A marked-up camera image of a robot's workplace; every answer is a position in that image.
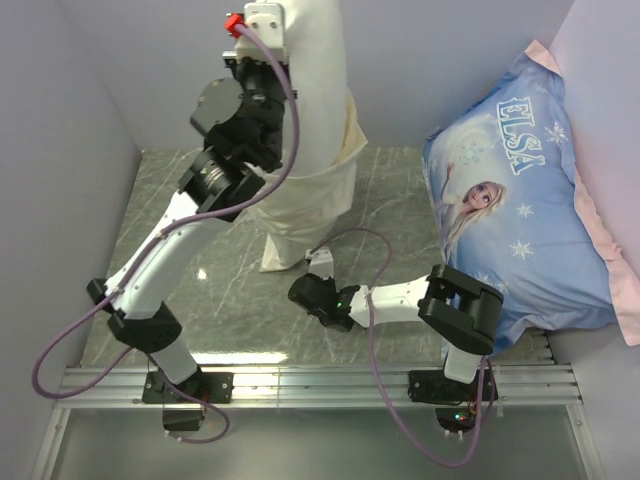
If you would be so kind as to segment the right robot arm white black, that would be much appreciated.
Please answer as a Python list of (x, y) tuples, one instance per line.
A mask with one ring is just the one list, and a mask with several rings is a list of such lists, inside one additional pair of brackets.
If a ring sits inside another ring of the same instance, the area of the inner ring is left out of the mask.
[(447, 265), (430, 274), (387, 286), (348, 286), (314, 273), (299, 277), (288, 298), (326, 328), (349, 332), (354, 326), (423, 322), (449, 344), (440, 385), (460, 400), (476, 385), (481, 359), (493, 353), (503, 294)]

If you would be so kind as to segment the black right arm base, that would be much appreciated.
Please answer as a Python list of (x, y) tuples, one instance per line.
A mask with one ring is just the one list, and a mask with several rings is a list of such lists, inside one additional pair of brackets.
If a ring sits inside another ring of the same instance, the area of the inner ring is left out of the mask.
[(477, 400), (479, 374), (471, 384), (463, 384), (447, 379), (442, 371), (411, 370), (408, 380), (411, 402), (433, 406), (437, 425), (446, 436), (469, 435), (475, 428), (480, 405), (487, 403), (487, 409), (481, 414), (483, 423), (498, 400), (496, 380), (489, 368), (485, 370), (481, 401)]

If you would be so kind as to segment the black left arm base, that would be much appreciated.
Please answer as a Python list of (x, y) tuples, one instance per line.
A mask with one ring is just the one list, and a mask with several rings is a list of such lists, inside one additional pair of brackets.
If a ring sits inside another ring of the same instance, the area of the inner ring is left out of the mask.
[(177, 437), (182, 432), (197, 432), (203, 426), (206, 412), (214, 411), (222, 419), (220, 439), (230, 428), (228, 415), (218, 408), (231, 402), (234, 374), (231, 372), (198, 371), (179, 385), (169, 382), (162, 371), (147, 374), (142, 391), (144, 405), (162, 407), (164, 429)]

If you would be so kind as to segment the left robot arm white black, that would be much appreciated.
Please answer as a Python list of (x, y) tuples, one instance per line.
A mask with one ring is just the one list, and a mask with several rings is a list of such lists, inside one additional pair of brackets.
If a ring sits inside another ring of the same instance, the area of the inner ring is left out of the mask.
[(285, 104), (293, 96), (282, 63), (225, 62), (230, 76), (203, 89), (190, 118), (203, 149), (161, 219), (119, 271), (87, 286), (91, 299), (105, 304), (114, 337), (146, 354), (179, 402), (195, 399), (202, 379), (165, 299), (192, 258), (264, 191), (259, 173), (281, 168)]

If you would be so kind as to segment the white pillow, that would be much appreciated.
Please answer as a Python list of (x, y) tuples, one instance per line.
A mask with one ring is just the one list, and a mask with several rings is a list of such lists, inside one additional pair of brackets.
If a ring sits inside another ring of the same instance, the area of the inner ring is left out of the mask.
[(337, 1), (283, 1), (300, 140), (291, 175), (328, 168), (342, 149), (348, 97), (344, 34)]

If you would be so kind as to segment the cream pillowcase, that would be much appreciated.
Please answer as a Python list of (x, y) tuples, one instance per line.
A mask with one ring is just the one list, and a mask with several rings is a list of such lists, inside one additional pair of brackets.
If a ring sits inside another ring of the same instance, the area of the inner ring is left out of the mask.
[(333, 163), (320, 173), (288, 177), (265, 200), (249, 209), (266, 233), (262, 272), (285, 271), (305, 257), (351, 209), (357, 159), (367, 145), (356, 104), (347, 96), (343, 144)]

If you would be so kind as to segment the aluminium mounting rail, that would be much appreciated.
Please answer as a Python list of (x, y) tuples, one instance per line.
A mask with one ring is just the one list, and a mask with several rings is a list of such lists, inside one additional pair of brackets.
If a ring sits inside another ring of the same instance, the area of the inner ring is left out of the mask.
[[(209, 366), (205, 371), (213, 380), (211, 392), (222, 395), (217, 402), (225, 408), (377, 408), (383, 404), (373, 374), (362, 365), (225, 365)], [(498, 393), (494, 414), (502, 415), (509, 407), (565, 407), (585, 478), (603, 478), (589, 445), (582, 396), (570, 366), (507, 362), (495, 365), (493, 372)], [(101, 384), (55, 404), (32, 476), (52, 477), (74, 409), (186, 406), (179, 395), (162, 385), (155, 372), (145, 368), (115, 369)]]

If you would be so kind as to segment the blue Elsa pillow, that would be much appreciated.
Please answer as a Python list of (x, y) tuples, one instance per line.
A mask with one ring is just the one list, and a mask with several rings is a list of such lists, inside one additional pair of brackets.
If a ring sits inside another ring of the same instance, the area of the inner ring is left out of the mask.
[(555, 59), (532, 42), (423, 147), (445, 262), (503, 294), (497, 351), (530, 327), (615, 324), (639, 342), (639, 280), (577, 170), (564, 97)]

